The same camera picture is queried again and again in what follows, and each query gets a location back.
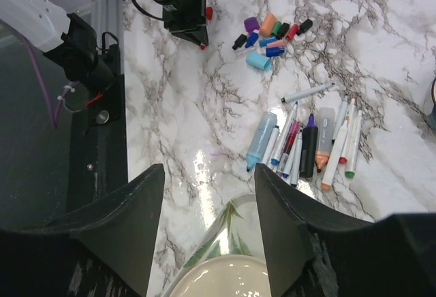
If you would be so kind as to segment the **red thin marker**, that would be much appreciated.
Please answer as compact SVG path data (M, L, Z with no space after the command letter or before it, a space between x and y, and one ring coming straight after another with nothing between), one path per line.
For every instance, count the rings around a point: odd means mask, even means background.
M210 24L211 20L213 19L213 8L211 6L207 6L205 9L205 25L202 27L202 42L200 44L200 49L205 50L206 47L209 45L209 38L208 38L208 25Z

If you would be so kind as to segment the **purple marker cap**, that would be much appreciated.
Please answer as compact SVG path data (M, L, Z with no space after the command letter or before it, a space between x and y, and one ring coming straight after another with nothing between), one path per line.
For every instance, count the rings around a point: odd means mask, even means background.
M253 32L259 33L260 24L256 17L249 17L244 20L244 26L246 32L251 35Z

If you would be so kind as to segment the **pink pen cap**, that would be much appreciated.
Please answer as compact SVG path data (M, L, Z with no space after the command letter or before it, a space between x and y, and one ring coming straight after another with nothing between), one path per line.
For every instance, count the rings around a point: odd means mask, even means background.
M276 40L274 42L270 42L266 45L267 48L285 48L285 41L284 40Z

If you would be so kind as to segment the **light blue marker cap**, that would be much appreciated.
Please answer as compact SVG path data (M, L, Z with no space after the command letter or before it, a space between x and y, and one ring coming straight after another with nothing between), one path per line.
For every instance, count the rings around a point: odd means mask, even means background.
M272 67L270 58L257 52L250 52L246 57L246 63L263 71L269 71Z

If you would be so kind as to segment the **green pen cap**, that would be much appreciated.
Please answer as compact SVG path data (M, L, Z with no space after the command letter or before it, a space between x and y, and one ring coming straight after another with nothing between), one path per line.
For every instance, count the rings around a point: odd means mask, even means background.
M282 23L280 21L277 21L274 25L274 27L272 28L271 31L271 36L277 37L277 34L279 33L279 30L281 28Z

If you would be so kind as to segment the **maroon gel pen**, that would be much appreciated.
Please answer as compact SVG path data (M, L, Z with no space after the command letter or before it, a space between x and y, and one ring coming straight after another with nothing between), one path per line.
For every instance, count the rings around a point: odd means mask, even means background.
M299 121L294 121L294 123L292 124L291 128L290 128L290 132L287 136L287 139L285 141L285 146L283 148L283 152L282 152L282 156L279 162L279 165L277 167L277 171L276 173L278 175L281 175L281 173L283 172L287 159L289 157L292 145L294 144L294 141L296 139L296 136L298 134L298 131L300 129L300 122Z

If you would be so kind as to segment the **green white marker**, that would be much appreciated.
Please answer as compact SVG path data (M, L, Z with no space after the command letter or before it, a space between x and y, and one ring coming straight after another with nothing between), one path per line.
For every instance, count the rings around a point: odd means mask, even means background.
M362 109L357 113L357 117L354 120L354 126L352 136L350 140L350 146L348 150L347 163L345 167L345 177L353 179L356 174L356 164L358 160L358 150L360 145L360 134L362 128Z

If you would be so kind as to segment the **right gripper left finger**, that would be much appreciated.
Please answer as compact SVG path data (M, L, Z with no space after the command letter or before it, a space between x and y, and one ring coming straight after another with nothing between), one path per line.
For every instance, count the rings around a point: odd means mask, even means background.
M165 172L154 164L40 228L1 231L2 296L145 296Z

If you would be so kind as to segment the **black pen cap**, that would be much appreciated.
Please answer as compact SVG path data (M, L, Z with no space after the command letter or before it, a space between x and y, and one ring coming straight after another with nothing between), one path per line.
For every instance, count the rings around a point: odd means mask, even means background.
M237 39L234 41L232 50L238 50L239 48L245 45L246 41L247 41L247 36L245 34L240 34L237 37Z
M303 23L299 25L299 28L296 32L298 36L306 33L313 26L313 21L311 19L306 19Z
M277 30L276 38L278 40L283 39L289 30L290 30L290 24L287 22L282 23L279 29Z

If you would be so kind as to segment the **pink capped white marker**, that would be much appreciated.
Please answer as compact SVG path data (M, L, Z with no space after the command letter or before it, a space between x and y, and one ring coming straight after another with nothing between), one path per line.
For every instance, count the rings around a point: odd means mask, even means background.
M334 141L332 151L330 153L330 158L328 160L324 176L321 182L321 188L323 190L329 190L332 187L332 182L334 178L334 174L337 170L337 166L339 164L339 159L341 157L341 153L345 144L345 140L348 132L348 123L347 119L344 120L342 126L339 128L337 138Z

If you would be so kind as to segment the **white pen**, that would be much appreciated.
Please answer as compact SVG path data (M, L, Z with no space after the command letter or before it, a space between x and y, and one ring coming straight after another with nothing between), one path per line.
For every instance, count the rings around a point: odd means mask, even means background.
M298 101L299 99L306 98L311 95L315 95L316 93L325 91L326 89L330 89L335 86L335 83L321 84L316 87L312 87L310 89L305 89L299 91L297 93L293 93L291 95L287 95L281 98L282 103L291 103L293 101Z

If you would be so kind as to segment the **red pen cap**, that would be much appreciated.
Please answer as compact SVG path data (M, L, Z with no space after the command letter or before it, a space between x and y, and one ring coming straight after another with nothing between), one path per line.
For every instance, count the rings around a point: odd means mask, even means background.
M292 27L290 28L290 30L287 32L285 39L290 42L294 39L294 37L297 35L299 30L299 25L294 24L292 25Z

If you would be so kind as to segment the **blue capped white marker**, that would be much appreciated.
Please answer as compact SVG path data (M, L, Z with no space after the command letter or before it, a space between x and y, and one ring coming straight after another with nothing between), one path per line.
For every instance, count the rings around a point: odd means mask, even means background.
M280 162L281 155L285 146L285 142L287 140L288 134L290 132L291 126L296 119L298 109L298 101L294 103L293 108L286 118L285 125L283 126L282 132L279 134L277 143L275 145L274 151L272 152L272 156L270 157L270 163L273 166L277 166Z

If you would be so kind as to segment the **black capped white marker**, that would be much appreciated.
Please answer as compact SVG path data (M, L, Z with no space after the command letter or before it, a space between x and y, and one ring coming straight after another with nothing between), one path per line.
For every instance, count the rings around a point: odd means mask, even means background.
M338 111L338 115L336 117L336 122L335 122L335 127L334 127L334 132L333 132L333 136L332 136L332 143L334 144L335 140L337 139L337 135L339 132L340 127L342 126L344 120L345 120L345 116L347 114L347 109L348 109L348 105L349 105L349 96L348 95L344 95L340 107L339 107L339 111Z

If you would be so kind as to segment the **dark blue pen cap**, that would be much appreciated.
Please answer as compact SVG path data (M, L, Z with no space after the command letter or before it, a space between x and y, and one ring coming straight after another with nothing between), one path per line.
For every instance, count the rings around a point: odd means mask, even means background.
M284 47L272 47L272 48L267 48L265 51L265 56L268 58L271 57L277 57L279 55L282 55L285 52L285 48Z

